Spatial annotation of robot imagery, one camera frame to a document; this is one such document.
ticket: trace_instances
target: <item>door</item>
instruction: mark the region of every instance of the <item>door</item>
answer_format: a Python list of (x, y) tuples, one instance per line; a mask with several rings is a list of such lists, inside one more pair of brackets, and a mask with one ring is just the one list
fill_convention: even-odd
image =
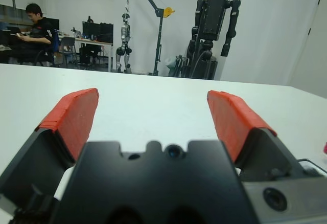
[(327, 98), (327, 0), (320, 0), (290, 85)]

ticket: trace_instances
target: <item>desk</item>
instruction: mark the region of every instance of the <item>desk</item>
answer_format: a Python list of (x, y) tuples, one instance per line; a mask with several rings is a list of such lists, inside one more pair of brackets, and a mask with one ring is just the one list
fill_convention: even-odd
[[(64, 37), (69, 37), (69, 36), (59, 36), (59, 39), (61, 40)], [(110, 47), (110, 55), (109, 55), (109, 59), (108, 59), (108, 72), (112, 71), (112, 67), (113, 67), (113, 58), (112, 58), (113, 44), (112, 43), (102, 42), (102, 41), (92, 41), (89, 39), (81, 39), (81, 38), (75, 38), (75, 42), (93, 44), (93, 45), (98, 45), (98, 46), (109, 46)]]
[[(0, 64), (0, 173), (62, 96), (90, 87), (100, 97), (89, 141), (119, 141), (123, 151), (140, 152), (150, 140), (184, 150), (189, 140), (216, 140), (206, 101), (213, 89), (242, 97), (297, 159), (327, 169), (327, 99), (292, 87)], [(0, 212), (1, 220), (9, 217)]]

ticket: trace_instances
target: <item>person's hair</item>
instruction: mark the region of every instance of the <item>person's hair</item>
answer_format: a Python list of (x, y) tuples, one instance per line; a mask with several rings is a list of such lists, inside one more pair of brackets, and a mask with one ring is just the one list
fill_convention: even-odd
[(34, 14), (39, 13), (41, 17), (43, 16), (40, 6), (37, 5), (36, 3), (28, 4), (25, 11), (26, 11), (26, 13), (34, 13)]

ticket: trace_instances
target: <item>computer monitor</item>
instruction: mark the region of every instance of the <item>computer monitor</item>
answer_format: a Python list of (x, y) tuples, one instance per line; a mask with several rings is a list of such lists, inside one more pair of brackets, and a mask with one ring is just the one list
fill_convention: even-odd
[(100, 24), (94, 24), (94, 23), (89, 23), (90, 24), (90, 35), (93, 36), (99, 36), (100, 35)]
[(83, 22), (83, 35), (90, 37), (100, 35), (100, 24)]
[(105, 35), (105, 34), (110, 34), (110, 33), (113, 33), (113, 24), (101, 23), (100, 24), (100, 34)]
[(55, 19), (55, 18), (46, 18), (50, 24), (53, 26), (53, 28), (55, 28), (55, 30), (59, 31), (59, 20)]

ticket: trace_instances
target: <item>person's arm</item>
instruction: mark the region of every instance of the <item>person's arm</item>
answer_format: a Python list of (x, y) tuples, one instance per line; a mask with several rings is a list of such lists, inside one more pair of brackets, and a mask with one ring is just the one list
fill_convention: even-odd
[(23, 41), (26, 41), (26, 42), (38, 42), (38, 43), (51, 44), (51, 41), (48, 40), (45, 37), (34, 38), (34, 37), (20, 35), (18, 38), (21, 39), (21, 40), (23, 40)]

